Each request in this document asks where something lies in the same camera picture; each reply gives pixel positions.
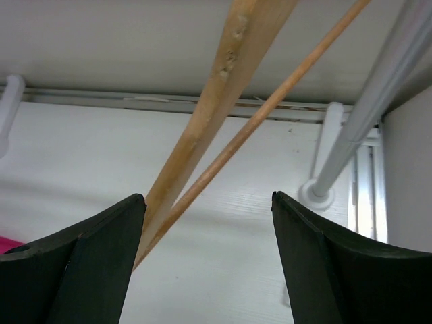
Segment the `wooden clothes hanger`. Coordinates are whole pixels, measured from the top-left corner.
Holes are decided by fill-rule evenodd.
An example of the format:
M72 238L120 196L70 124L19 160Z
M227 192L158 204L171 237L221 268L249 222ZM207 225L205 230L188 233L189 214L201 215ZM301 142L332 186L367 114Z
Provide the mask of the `wooden clothes hanger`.
M192 117L146 196L134 266L175 221L171 207L294 10L296 1L233 1L209 79Z

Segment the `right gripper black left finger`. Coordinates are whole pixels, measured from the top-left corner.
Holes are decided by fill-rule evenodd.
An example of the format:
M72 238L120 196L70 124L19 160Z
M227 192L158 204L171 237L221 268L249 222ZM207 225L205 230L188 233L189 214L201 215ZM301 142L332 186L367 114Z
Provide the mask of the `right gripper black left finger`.
M1 255L2 323L118 323L146 205L133 194Z

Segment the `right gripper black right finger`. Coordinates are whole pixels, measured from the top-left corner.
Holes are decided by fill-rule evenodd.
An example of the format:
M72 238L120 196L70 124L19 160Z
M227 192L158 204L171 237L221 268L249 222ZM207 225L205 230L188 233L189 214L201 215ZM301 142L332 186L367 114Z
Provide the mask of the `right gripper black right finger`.
M431 254L378 242L272 196L295 323L430 323Z

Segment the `pink trousers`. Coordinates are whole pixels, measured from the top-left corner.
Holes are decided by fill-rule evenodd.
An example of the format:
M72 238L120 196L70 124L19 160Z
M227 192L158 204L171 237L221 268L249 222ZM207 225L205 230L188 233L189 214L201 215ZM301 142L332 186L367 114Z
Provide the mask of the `pink trousers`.
M7 251L23 246L23 242L12 240L10 238L0 237L0 254L5 254Z

